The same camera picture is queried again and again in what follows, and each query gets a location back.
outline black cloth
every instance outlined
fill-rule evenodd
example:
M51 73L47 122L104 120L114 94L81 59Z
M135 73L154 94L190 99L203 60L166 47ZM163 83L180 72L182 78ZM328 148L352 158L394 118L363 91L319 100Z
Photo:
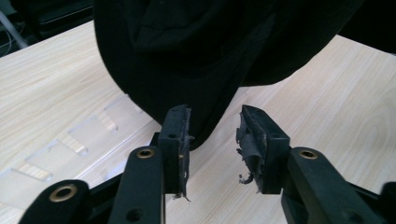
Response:
M361 0L96 0L111 76L158 122L191 107L191 148L212 133L240 86L276 83L338 33Z

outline wooden table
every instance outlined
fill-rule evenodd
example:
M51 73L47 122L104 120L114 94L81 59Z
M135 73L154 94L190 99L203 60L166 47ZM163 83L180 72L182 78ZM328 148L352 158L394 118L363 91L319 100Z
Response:
M45 187L91 187L122 171L160 125L106 71L89 22L0 59L0 222L15 223ZM168 223L285 223L278 195L238 184L241 105L265 110L293 147L324 153L343 177L379 192L396 180L396 58L337 36L309 64L272 86L241 88L210 138L191 153L184 199Z

